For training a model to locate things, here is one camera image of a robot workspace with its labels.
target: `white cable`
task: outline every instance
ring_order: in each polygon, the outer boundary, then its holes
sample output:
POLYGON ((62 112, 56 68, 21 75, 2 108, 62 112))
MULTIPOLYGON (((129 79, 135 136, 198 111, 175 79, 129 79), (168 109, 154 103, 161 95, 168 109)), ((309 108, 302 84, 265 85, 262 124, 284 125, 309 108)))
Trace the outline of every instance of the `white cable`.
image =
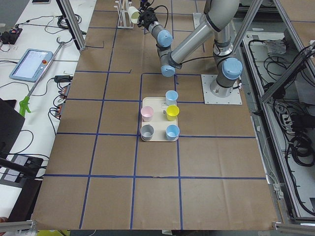
POLYGON ((96 230, 94 230, 94 232, 93 233, 91 233, 90 235, 88 235, 88 236, 92 236, 92 235, 94 235, 96 233, 96 230))
POLYGON ((273 170, 272 170, 272 168, 271 168, 271 165, 270 165, 270 162, 269 162, 269 160, 268 160, 268 158, 267 158, 267 156, 266 156, 266 154, 265 154, 265 149, 266 149, 266 146, 267 146, 267 140, 268 140, 269 138, 271 138, 271 137, 269 136, 269 137, 266 138, 266 140, 265 140, 265 144, 264 144, 264 147, 263 147, 263 149, 262 149, 262 154, 263 154, 264 158, 265 158, 266 161, 267 161, 268 167, 269 167, 269 169, 270 169, 270 173, 272 173, 272 175, 276 178, 276 181, 274 180, 273 177, 271 177, 270 174, 267 174, 267 175, 270 176, 270 177, 272 178, 272 180, 273 180, 275 183, 279 183, 279 180, 278 180, 277 176, 275 175, 275 173, 273 172, 273 170))

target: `gray cup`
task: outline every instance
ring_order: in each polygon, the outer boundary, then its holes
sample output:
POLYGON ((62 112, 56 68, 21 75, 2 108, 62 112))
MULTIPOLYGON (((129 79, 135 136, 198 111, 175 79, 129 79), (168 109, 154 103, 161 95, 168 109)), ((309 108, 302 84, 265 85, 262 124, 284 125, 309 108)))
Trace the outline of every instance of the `gray cup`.
POLYGON ((143 125, 140 129, 140 134, 141 134, 141 138, 144 140, 144 141, 149 141, 151 140, 152 136, 153 136, 153 133, 154 133, 154 129, 151 125, 149 124, 146 124, 146 125, 143 125))

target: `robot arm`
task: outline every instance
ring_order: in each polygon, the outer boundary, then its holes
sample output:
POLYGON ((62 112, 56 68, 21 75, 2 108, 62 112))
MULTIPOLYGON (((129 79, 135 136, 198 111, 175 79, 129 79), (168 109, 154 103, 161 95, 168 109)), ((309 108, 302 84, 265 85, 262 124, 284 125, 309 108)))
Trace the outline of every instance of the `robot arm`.
POLYGON ((182 62, 214 34, 214 55, 218 59, 219 75, 216 84, 212 85, 213 93, 217 93, 216 95, 221 97, 228 96, 234 81, 240 76, 243 69, 237 59, 227 57, 233 50, 229 23, 238 6, 239 0, 206 0, 200 25, 174 50, 171 49, 172 36, 158 22, 154 8, 145 9, 140 14, 138 26, 144 26, 157 41, 157 52, 163 76, 173 76, 175 68, 181 69, 182 62))

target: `light blue joint cap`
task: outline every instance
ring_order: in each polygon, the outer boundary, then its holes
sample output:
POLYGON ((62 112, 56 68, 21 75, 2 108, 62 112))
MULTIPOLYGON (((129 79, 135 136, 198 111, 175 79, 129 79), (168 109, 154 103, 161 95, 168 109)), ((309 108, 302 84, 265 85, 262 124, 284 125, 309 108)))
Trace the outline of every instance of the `light blue joint cap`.
POLYGON ((164 65, 161 67, 162 75, 165 77, 171 77, 175 74, 175 68, 170 65, 164 65))
POLYGON ((167 48, 172 44, 173 37, 167 30, 163 29, 157 35, 157 42, 160 46, 167 48))
POLYGON ((228 58, 222 65, 222 72, 229 80, 236 80, 243 71, 242 63, 236 58, 228 58))

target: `tray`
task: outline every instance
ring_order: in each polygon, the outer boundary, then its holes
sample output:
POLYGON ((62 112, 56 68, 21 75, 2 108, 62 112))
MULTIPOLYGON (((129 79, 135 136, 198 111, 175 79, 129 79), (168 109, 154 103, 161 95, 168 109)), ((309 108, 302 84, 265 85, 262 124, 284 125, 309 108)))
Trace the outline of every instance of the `tray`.
POLYGON ((151 121, 143 121, 141 119, 141 127, 143 125, 149 124, 154 129, 154 134, 151 140, 144 140, 145 142, 174 142, 175 140, 167 140, 166 138, 166 128, 171 125, 177 125, 177 120, 169 121, 166 118, 166 108, 168 107, 165 102, 165 97, 146 97, 142 101, 142 107, 150 106, 154 110, 153 119, 151 121))

